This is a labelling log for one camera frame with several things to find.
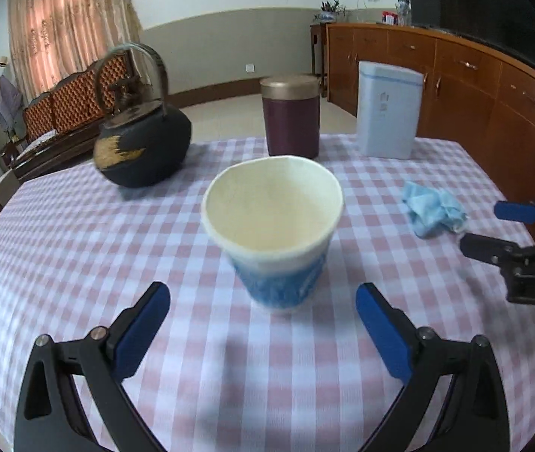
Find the blue and white paper cup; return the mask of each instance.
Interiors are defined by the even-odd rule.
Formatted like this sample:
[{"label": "blue and white paper cup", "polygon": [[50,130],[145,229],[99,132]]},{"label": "blue and white paper cup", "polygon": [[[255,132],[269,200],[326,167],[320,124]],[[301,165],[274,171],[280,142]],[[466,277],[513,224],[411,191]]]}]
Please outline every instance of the blue and white paper cup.
[{"label": "blue and white paper cup", "polygon": [[280,156],[221,172],[205,193],[201,217],[252,299],[277,312],[299,306],[315,289],[343,207],[329,170]]}]

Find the white box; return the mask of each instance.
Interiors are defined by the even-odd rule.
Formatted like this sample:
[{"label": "white box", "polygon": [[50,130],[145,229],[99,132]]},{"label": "white box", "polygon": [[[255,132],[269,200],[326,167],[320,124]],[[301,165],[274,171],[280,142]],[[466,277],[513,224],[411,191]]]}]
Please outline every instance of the white box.
[{"label": "white box", "polygon": [[420,118],[424,77],[381,63],[360,62],[357,145],[365,156],[408,160]]}]

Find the cup rim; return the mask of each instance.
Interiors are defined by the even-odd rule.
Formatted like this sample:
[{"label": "cup rim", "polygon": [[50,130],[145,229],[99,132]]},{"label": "cup rim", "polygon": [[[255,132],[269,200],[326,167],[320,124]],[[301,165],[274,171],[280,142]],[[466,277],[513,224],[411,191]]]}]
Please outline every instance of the cup rim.
[{"label": "cup rim", "polygon": [[[338,214],[336,215],[335,219],[330,223],[327,224],[326,227],[322,228],[322,232],[320,235],[314,239],[311,242],[308,242],[306,244],[300,244],[298,246],[294,246],[291,248],[287,248],[285,250],[256,250],[251,249],[247,247],[243,247],[241,244],[235,243],[234,241],[230,241],[225,236],[221,235],[211,224],[209,221],[209,215],[206,210],[206,204],[208,201],[208,197],[211,193],[212,188],[217,183],[217,181],[224,175],[226,175],[227,172],[229,172],[232,169],[243,167],[247,164],[251,163],[259,163],[260,161],[274,161],[274,160],[292,160],[292,161],[298,161],[301,163],[311,164],[313,167],[316,167],[318,169],[321,169],[323,172],[327,173],[334,181],[338,192],[338,201],[339,201],[339,209]],[[318,163],[314,160],[309,160],[304,157],[300,156],[294,156],[294,155],[282,155],[282,156],[269,156],[269,157],[263,157],[263,158],[255,158],[254,160],[248,160],[248,161],[241,161],[240,163],[236,163],[235,165],[229,166],[223,172],[220,172],[212,181],[209,187],[206,189],[205,194],[202,197],[202,203],[200,205],[200,221],[203,224],[203,227],[205,228],[207,234],[209,237],[211,237],[215,244],[217,244],[219,247],[221,247],[224,251],[226,251],[228,254],[232,255],[233,258],[238,259],[245,259],[248,258],[249,255],[253,257],[254,260],[259,262],[266,262],[266,261],[277,261],[280,259],[289,258],[290,255],[300,254],[300,253],[308,253],[315,247],[318,247],[319,245],[323,244],[324,241],[326,241],[328,238],[332,236],[334,233],[344,210],[344,194],[343,194],[343,188],[338,181],[338,178],[334,173],[332,173],[328,168],[326,168],[324,165]]]}]

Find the kettle handle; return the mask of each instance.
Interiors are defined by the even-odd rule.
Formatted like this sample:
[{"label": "kettle handle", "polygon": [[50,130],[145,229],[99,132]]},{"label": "kettle handle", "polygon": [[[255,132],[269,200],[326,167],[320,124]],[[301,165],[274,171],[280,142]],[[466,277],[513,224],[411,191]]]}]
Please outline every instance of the kettle handle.
[{"label": "kettle handle", "polygon": [[142,43],[118,44],[115,47],[113,47],[108,52],[108,54],[102,58],[102,60],[98,62],[98,65],[96,68],[96,75],[94,77],[94,89],[96,92],[96,101],[98,102],[98,105],[100,105],[102,113],[104,113],[104,116],[107,118],[110,116],[110,111],[107,109],[107,106],[104,103],[104,98],[102,97],[102,85],[100,83],[101,72],[104,68],[104,65],[115,54],[122,53],[123,51],[127,51],[129,49],[135,49],[137,51],[140,51],[142,54],[149,57],[152,63],[154,64],[155,70],[157,71],[158,78],[161,81],[161,102],[163,102],[163,115],[166,116],[167,115],[167,102],[165,101],[165,98],[167,97],[167,94],[169,93],[169,80],[167,79],[167,69],[165,68],[165,64],[163,63],[163,60],[159,56],[158,52],[152,49],[150,46],[146,46],[145,44],[142,44]]}]

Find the black kettle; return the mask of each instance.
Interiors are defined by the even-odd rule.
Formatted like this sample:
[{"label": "black kettle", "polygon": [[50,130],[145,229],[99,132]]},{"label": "black kettle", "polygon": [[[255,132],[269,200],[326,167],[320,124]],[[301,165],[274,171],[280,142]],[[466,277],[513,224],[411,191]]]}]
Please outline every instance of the black kettle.
[{"label": "black kettle", "polygon": [[[101,72],[110,58],[128,49],[140,51],[154,63],[161,81],[161,99],[111,116],[102,97]],[[94,162],[106,178],[123,187],[149,187],[179,170],[190,147],[192,125],[181,110],[167,104],[167,72],[154,49],[140,43],[113,48],[98,64],[95,89],[107,120],[94,145]]]}]

